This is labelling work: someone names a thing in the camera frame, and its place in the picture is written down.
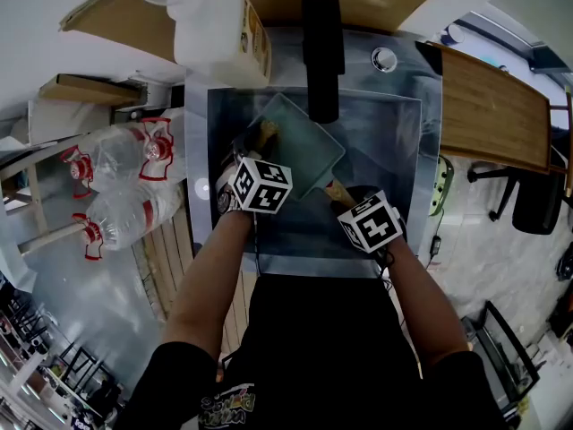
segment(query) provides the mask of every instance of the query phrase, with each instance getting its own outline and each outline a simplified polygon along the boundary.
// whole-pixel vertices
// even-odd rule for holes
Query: faucet
[[[340,4],[303,0],[302,6],[308,115],[325,125],[338,119],[338,76],[345,72]]]

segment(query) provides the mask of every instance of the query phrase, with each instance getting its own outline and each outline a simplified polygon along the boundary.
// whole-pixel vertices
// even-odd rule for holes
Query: office chair
[[[560,155],[553,149],[551,159],[552,166],[565,167]],[[513,227],[519,231],[528,234],[549,235],[557,223],[561,201],[572,206],[572,200],[564,194],[565,174],[560,172],[538,174],[519,168],[503,168],[480,174],[472,169],[467,172],[469,183],[474,183],[483,178],[502,176],[508,178],[508,184],[503,192],[499,209],[489,213],[491,221],[500,219],[517,182],[519,182],[519,191],[517,192],[516,206],[511,222]]]

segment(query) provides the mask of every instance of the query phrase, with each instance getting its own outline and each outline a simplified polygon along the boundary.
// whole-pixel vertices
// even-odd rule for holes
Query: stainless steel sink
[[[264,90],[210,89],[207,137],[209,181],[214,186],[219,163],[229,143],[240,134],[278,92],[308,110],[306,88]],[[324,125],[346,149],[334,176],[346,188],[369,185],[383,189],[390,203],[407,219],[415,181],[420,141],[421,101],[389,94],[341,90],[340,118]],[[211,222],[218,220],[211,196]],[[261,254],[312,258],[360,259],[320,189],[297,202],[287,199],[275,216],[261,215]],[[247,251],[252,252],[252,244]]]

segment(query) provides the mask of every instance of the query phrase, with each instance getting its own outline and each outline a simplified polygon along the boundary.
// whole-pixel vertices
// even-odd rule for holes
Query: person
[[[175,429],[193,417],[207,429],[505,427],[456,312],[401,236],[389,243],[389,278],[419,365],[382,279],[263,274],[216,382],[251,228],[240,210],[219,219],[115,429]]]

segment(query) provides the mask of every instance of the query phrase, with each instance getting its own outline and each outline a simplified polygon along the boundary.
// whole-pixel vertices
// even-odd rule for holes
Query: wooden countertop
[[[440,150],[447,154],[549,172],[549,100],[492,65],[442,51]]]

